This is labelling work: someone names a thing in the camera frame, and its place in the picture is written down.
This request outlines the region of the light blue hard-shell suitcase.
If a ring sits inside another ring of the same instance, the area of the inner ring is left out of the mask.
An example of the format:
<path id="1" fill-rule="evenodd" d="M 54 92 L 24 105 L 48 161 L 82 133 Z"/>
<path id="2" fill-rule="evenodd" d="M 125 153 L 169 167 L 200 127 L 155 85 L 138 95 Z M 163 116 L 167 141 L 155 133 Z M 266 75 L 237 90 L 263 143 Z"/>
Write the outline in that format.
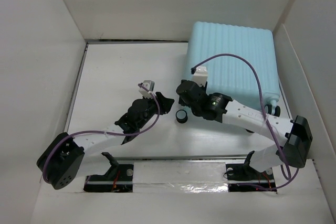
<path id="1" fill-rule="evenodd" d="M 184 80 L 200 63 L 208 71 L 207 94 L 215 92 L 270 114 L 278 113 L 278 70 L 272 32 L 267 29 L 196 22 L 188 41 Z"/>

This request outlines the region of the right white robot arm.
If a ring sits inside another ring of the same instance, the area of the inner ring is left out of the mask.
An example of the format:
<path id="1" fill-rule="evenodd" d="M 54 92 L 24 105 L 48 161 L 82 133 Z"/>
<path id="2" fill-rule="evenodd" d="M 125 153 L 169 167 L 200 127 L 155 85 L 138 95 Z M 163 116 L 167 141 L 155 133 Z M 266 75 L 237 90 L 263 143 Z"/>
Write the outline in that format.
<path id="1" fill-rule="evenodd" d="M 176 89 L 179 103 L 187 106 L 198 117 L 242 127 L 275 142 L 261 151 L 251 151 L 243 164 L 228 171 L 227 178 L 238 182 L 255 180 L 275 166 L 288 164 L 304 168 L 313 136 L 308 120 L 303 116 L 293 119 L 273 115 L 263 116 L 260 111 L 244 106 L 221 93 L 206 94 L 197 83 L 184 80 Z"/>

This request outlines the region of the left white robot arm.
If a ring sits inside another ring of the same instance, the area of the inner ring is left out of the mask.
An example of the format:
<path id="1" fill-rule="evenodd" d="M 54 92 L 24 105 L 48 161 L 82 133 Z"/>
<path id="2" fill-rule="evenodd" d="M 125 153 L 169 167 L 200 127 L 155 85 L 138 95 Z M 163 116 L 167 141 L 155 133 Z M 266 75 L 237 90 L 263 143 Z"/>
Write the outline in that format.
<path id="1" fill-rule="evenodd" d="M 151 119 L 168 114 L 174 99 L 162 93 L 151 93 L 132 102 L 127 112 L 105 130 L 86 130 L 58 134 L 37 160 L 44 182 L 55 190 L 68 186 L 76 177 L 86 176 L 84 160 L 106 148 L 129 143 L 154 125 Z"/>

